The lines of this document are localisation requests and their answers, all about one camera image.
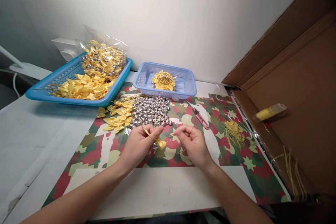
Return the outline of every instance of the hand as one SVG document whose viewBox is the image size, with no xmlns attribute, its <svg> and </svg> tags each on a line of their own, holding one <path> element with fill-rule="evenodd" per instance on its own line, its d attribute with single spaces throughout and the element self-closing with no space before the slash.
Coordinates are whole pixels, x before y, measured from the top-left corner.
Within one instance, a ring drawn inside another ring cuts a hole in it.
<svg viewBox="0 0 336 224">
<path fill-rule="evenodd" d="M 154 129 L 153 125 L 144 125 L 143 127 L 153 138 L 160 136 L 163 131 L 162 126 L 159 126 L 156 129 Z M 146 156 L 153 143 L 154 140 L 147 135 L 141 126 L 133 128 L 127 138 L 125 148 L 122 151 L 118 162 L 122 162 L 122 166 L 128 171 L 133 170 Z"/>
<path fill-rule="evenodd" d="M 189 125 L 182 125 L 175 132 L 191 161 L 202 171 L 214 163 L 202 132 Z"/>
</svg>

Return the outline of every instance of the spool of yellow thread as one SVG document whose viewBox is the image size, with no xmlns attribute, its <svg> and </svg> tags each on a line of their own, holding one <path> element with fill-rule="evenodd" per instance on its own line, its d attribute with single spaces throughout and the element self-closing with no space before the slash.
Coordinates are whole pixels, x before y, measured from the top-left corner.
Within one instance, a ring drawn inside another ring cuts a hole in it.
<svg viewBox="0 0 336 224">
<path fill-rule="evenodd" d="M 285 111 L 287 108 L 285 105 L 278 103 L 271 107 L 265 108 L 264 110 L 259 111 L 257 114 L 253 115 L 255 121 L 261 122 L 276 114 L 279 114 L 282 111 Z"/>
</svg>

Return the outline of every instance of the blue plastic basket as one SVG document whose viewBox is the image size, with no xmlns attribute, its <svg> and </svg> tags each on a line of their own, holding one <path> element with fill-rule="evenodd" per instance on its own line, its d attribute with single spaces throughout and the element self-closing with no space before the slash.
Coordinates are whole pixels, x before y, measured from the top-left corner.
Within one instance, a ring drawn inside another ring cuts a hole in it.
<svg viewBox="0 0 336 224">
<path fill-rule="evenodd" d="M 75 79 L 74 74 L 84 74 L 84 69 L 82 68 L 82 60 L 81 56 L 84 55 L 82 53 L 78 57 L 66 63 L 64 66 L 58 68 L 55 72 L 49 74 L 43 80 L 36 83 L 32 86 L 27 92 L 27 98 L 31 100 L 40 100 L 45 102 L 57 102 L 57 103 L 67 103 L 67 104 L 77 104 L 77 105 L 87 105 L 87 106 L 97 106 L 97 107 L 107 107 L 110 105 L 110 101 L 115 98 L 117 93 L 119 92 L 121 86 L 125 82 L 130 70 L 133 61 L 129 58 L 126 58 L 126 66 L 121 72 L 120 76 L 111 87 L 110 91 L 107 95 L 100 100 L 80 100 L 80 99 L 70 99 L 70 98 L 62 98 L 62 97 L 54 97 L 49 94 L 49 90 L 33 90 L 45 88 L 49 84 L 61 84 L 66 82 L 67 79 Z"/>
<path fill-rule="evenodd" d="M 175 91 L 159 90 L 152 87 L 152 77 L 161 70 L 169 72 L 173 77 L 177 76 L 175 79 Z M 197 93 L 195 78 L 192 71 L 152 62 L 142 63 L 134 78 L 133 86 L 140 89 L 143 94 L 172 97 L 177 99 L 187 99 L 189 96 L 195 96 Z"/>
</svg>

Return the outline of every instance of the clear plastic bag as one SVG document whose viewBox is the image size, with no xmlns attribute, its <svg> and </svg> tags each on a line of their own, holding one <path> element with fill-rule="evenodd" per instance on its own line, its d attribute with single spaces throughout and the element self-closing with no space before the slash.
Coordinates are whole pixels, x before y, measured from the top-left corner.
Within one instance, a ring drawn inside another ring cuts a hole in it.
<svg viewBox="0 0 336 224">
<path fill-rule="evenodd" d="M 105 78 L 116 78 L 126 66 L 126 55 L 129 47 L 118 39 L 109 35 L 83 26 L 85 41 L 77 40 L 82 56 L 82 67 L 85 74 L 90 77 L 99 76 Z"/>
</svg>

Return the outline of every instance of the camouflage table cover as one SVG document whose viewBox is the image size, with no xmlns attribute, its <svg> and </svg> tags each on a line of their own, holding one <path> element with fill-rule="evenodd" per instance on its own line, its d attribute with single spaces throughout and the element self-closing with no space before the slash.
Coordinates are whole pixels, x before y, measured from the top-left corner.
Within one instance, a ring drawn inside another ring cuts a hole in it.
<svg viewBox="0 0 336 224">
<path fill-rule="evenodd" d="M 132 83 L 125 82 L 120 93 L 138 93 L 138 91 L 132 86 Z M 232 98 L 230 96 L 219 95 L 216 97 L 214 94 L 209 94 L 209 98 L 189 97 L 187 101 L 198 105 L 197 109 L 199 111 L 206 110 L 208 118 L 211 121 L 209 123 L 210 130 L 203 129 L 188 103 L 184 100 L 172 99 L 168 117 L 173 120 L 174 124 L 172 126 L 167 125 L 161 135 L 161 139 L 163 139 L 163 135 L 164 137 L 170 137 L 166 139 L 167 147 L 162 151 L 160 149 L 157 149 L 155 152 L 151 151 L 138 167 L 193 166 L 188 154 L 186 152 L 180 153 L 181 145 L 179 139 L 176 136 L 172 137 L 170 135 L 182 123 L 188 124 L 201 130 L 205 135 L 205 139 L 207 137 L 216 138 L 218 153 L 212 154 L 212 157 L 214 160 L 218 160 L 217 164 L 221 166 L 244 167 L 257 204 L 287 202 L 288 199 L 282 186 L 266 162 L 260 148 L 256 145 Z M 230 144 L 225 137 L 222 125 L 229 118 L 237 122 L 244 129 L 243 134 L 248 142 L 245 142 L 245 146 L 242 148 L 238 148 L 235 144 Z M 128 132 L 127 130 L 122 130 L 113 135 L 111 137 L 111 142 L 113 143 L 109 144 L 110 136 L 114 132 L 102 131 L 106 126 L 104 124 L 105 122 L 102 118 L 95 119 L 43 206 L 63 195 L 76 169 L 106 168 L 116 162 L 119 154 L 123 151 Z"/>
</svg>

